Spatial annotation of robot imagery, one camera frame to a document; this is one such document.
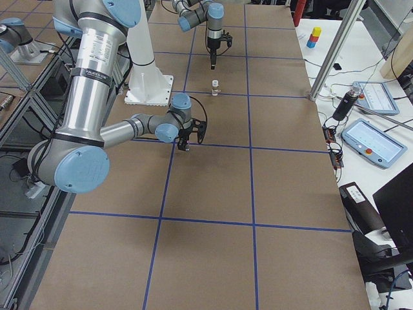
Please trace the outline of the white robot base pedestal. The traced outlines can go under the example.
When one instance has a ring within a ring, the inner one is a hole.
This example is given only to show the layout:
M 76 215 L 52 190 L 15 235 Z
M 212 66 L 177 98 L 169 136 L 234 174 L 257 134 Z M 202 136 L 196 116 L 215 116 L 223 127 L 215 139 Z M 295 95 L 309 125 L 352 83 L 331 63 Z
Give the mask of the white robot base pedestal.
M 168 105 L 174 77 L 164 75 L 158 69 L 152 49 L 152 41 L 143 1 L 138 24 L 128 30 L 126 39 L 132 59 L 125 103 L 129 105 Z

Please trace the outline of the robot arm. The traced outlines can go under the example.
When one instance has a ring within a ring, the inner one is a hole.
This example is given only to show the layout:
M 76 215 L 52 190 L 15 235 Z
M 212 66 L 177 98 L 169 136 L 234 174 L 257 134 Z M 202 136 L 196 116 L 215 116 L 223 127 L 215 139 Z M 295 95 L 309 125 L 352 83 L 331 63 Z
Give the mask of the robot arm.
M 34 180 L 65 192 L 90 192 L 108 175 L 107 148 L 145 134 L 170 143 L 191 133 L 194 119 L 186 94 L 176 94 L 161 116 L 136 114 L 103 126 L 118 48 L 144 16 L 141 1 L 55 2 L 55 29 L 80 39 L 81 44 L 53 131 L 29 153 Z
M 206 23 L 206 47 L 209 49 L 210 68 L 216 67 L 217 50 L 227 40 L 223 30 L 224 6 L 215 1 L 172 1 L 172 8 L 178 14 L 178 23 L 183 32 Z

